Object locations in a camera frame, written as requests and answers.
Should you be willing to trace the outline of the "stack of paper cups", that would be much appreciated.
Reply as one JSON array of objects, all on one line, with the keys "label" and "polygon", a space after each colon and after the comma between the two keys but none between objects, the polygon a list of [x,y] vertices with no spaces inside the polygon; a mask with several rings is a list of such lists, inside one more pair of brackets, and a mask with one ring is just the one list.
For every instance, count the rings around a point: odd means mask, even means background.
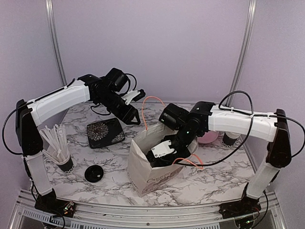
[{"label": "stack of paper cups", "polygon": [[240,134],[233,132],[225,132],[222,139],[222,145],[226,148],[230,148],[235,144],[239,137]]}]

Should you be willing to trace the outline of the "white printed paper bag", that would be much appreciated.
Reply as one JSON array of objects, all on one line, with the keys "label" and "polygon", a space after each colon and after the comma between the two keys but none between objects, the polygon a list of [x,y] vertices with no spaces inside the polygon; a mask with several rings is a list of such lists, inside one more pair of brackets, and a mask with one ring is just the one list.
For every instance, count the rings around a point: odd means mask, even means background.
[{"label": "white printed paper bag", "polygon": [[196,109],[187,111],[173,103],[131,141],[127,174],[140,197],[153,192],[178,174],[179,162],[190,162],[198,148],[197,137],[207,127],[206,117]]}]

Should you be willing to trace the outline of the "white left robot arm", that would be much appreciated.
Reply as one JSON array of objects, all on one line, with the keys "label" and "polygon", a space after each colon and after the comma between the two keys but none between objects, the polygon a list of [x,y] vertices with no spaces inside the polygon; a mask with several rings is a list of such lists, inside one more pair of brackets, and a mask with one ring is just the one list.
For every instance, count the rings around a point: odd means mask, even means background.
[{"label": "white left robot arm", "polygon": [[49,212],[60,209],[60,201],[55,198],[43,162],[43,139],[38,126],[49,118],[63,112],[70,107],[93,102],[101,104],[107,111],[115,115],[126,125],[140,124],[139,112],[131,105],[145,97],[143,89],[128,90],[121,93],[121,89],[129,82],[129,74],[112,68],[105,76],[97,77],[86,74],[73,80],[67,86],[29,101],[19,100],[16,108],[11,112],[16,115],[16,134],[29,177],[42,197],[41,204]]}]

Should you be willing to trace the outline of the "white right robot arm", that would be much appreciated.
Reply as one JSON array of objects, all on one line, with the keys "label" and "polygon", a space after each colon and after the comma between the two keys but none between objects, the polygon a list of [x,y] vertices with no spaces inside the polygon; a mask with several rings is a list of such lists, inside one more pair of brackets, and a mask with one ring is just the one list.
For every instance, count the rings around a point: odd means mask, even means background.
[{"label": "white right robot arm", "polygon": [[147,159],[153,167],[182,165],[182,161],[191,155],[188,150],[190,143],[209,131],[244,135],[246,138],[253,136],[267,141],[267,155],[246,185],[242,199],[236,203],[236,210],[245,214],[254,207],[254,200],[260,198],[280,169],[289,165],[294,157],[291,153],[289,120],[282,109],[274,113],[261,113],[200,101],[191,111],[187,111],[170,103],[164,108],[159,121],[177,133],[165,136],[158,145],[153,146]]}]

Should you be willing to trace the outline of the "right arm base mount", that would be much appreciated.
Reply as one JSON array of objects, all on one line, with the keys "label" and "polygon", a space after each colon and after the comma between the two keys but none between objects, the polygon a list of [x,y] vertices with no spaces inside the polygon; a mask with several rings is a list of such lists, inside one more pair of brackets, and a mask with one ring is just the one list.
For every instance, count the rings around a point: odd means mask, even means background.
[{"label": "right arm base mount", "polygon": [[246,184],[240,200],[223,203],[219,207],[219,213],[223,219],[238,217],[261,210],[259,198],[253,199],[246,195],[248,184]]}]

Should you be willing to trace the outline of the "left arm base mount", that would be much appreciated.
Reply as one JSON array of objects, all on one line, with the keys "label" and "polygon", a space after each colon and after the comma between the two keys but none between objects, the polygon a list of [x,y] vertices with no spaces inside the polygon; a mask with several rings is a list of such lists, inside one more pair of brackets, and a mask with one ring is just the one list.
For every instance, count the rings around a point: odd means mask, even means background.
[{"label": "left arm base mount", "polygon": [[52,213],[57,216],[72,218],[75,213],[76,204],[73,201],[58,199],[55,190],[46,195],[38,194],[35,200],[36,209]]}]

